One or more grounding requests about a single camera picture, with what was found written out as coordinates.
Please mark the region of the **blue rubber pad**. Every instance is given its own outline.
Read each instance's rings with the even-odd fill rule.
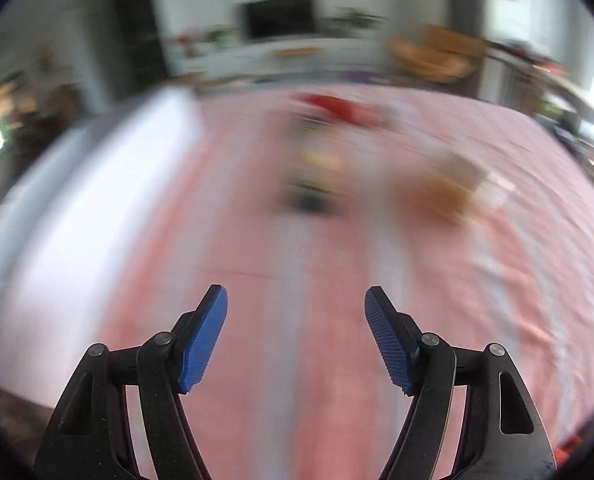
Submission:
[[[212,298],[212,303],[204,310],[192,339],[184,348],[182,369],[179,375],[179,387],[182,393],[189,392],[195,384],[202,380],[212,350],[217,343],[219,332],[221,332],[221,327],[226,319],[227,311],[228,295],[226,289],[221,287]]]
[[[411,394],[413,380],[410,376],[410,356],[397,338],[392,325],[384,314],[382,305],[369,289],[364,301],[366,320],[392,382],[405,394]]]

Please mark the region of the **black monitor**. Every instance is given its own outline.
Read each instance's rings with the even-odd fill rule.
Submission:
[[[250,40],[316,34],[315,0],[263,0],[243,5]]]

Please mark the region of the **pink bed sheet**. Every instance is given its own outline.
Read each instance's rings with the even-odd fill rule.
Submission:
[[[283,208],[298,91],[385,104],[394,131],[340,126],[347,202]],[[382,285],[398,310],[453,346],[503,344],[553,443],[594,406],[594,189],[535,122],[446,94],[324,85],[202,101],[206,136],[162,198],[99,340],[138,345],[192,310],[211,283],[229,312],[204,380],[184,398],[214,480],[376,480],[409,399],[392,385],[363,314]],[[477,228],[420,214],[402,183],[437,145],[516,185]],[[452,466],[458,388],[437,477]],[[138,396],[129,392],[132,415]],[[154,476],[132,417],[142,474]]]

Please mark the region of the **red item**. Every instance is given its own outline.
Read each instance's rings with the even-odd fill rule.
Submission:
[[[359,126],[373,126],[378,114],[371,108],[330,95],[301,94],[297,99],[327,110],[336,119]]]

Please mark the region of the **blue gripper pad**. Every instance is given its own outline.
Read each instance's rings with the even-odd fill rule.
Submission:
[[[189,323],[193,325],[193,331],[182,351],[182,368],[179,374],[181,393],[189,392],[202,380],[227,311],[226,289],[221,285],[211,286]]]
[[[366,320],[392,382],[408,396],[419,388],[419,346],[380,286],[372,286],[364,301]]]

